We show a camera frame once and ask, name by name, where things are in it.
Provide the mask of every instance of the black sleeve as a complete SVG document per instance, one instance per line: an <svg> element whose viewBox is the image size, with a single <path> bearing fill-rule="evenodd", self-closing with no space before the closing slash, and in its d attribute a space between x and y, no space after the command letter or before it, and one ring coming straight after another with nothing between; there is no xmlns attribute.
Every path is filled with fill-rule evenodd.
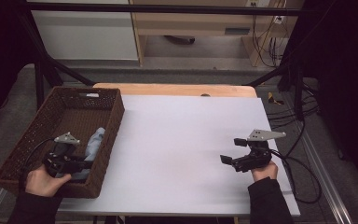
<svg viewBox="0 0 358 224"><path fill-rule="evenodd" d="M251 198L251 224L294 223L276 179L269 177L248 187Z"/></svg>
<svg viewBox="0 0 358 224"><path fill-rule="evenodd" d="M22 192L7 224L54 224L62 198L48 198Z"/></svg>

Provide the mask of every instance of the person's hand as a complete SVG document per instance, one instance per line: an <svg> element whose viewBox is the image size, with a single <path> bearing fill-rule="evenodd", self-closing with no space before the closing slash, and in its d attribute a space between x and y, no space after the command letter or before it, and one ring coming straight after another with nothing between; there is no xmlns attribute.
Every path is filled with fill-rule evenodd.
<svg viewBox="0 0 358 224"><path fill-rule="evenodd" d="M263 168L256 168L252 170L252 176L254 181L258 181L269 177L271 179L276 179L278 175L278 166L273 162L270 161L266 167Z"/></svg>
<svg viewBox="0 0 358 224"><path fill-rule="evenodd" d="M70 179L71 175L69 174L60 178L51 177L46 171L45 165L42 164L39 168L28 174L25 192L44 197L52 197L57 190Z"/></svg>

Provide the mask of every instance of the white tabletop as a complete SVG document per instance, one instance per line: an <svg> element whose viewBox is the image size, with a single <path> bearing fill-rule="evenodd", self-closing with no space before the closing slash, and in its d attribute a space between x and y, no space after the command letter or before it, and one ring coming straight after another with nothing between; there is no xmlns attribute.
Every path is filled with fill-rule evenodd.
<svg viewBox="0 0 358 224"><path fill-rule="evenodd" d="M234 138L270 130L258 98L123 95L126 109L97 199L64 199L60 212L94 215L236 216L250 213L250 173L220 155L249 154ZM268 140L277 149L274 140ZM282 162L278 181L299 215Z"/></svg>

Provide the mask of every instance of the floor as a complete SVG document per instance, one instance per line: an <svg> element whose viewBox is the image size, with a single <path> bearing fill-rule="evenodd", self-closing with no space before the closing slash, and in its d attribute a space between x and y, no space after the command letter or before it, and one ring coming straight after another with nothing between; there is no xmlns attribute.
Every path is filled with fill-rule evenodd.
<svg viewBox="0 0 358 224"><path fill-rule="evenodd" d="M143 82L143 83L194 83L194 84L246 84L271 71L272 68L260 65L257 68L249 64L248 55L243 50L239 38L225 37L197 37L193 45L172 41L164 36L152 36L148 39L145 63L138 66L105 66L81 67L77 71L97 82ZM75 85L69 77L62 77L66 85ZM287 115L287 103L281 92L277 91L278 78L266 82L256 88L258 97L263 100L269 118ZM306 80L312 87L317 82ZM276 102L269 102L271 92ZM8 152L21 137L35 113L34 70L25 68L19 73L19 79L8 96L7 103L0 110L0 164ZM312 108L316 103L308 99L305 108ZM281 126L284 119L271 121L271 127ZM337 191L348 210L352 223L358 223L358 173L350 161L342 161L337 156L337 147L324 125L323 116L314 113L306 118L306 130L322 158L325 169L330 174ZM282 153L286 153L296 141L299 130L295 122L276 130L285 131L288 137L277 140ZM304 142L300 141L293 152L308 166L310 159L304 149ZM297 197L306 201L317 196L315 180L309 172L291 164L295 177ZM5 202L0 206L0 220L5 220L11 213L15 202L13 195L7 194ZM295 217L296 223L337 223L332 213L329 201L324 195L314 204L298 203L301 216ZM92 217L58 214L59 221L88 221Z"/></svg>

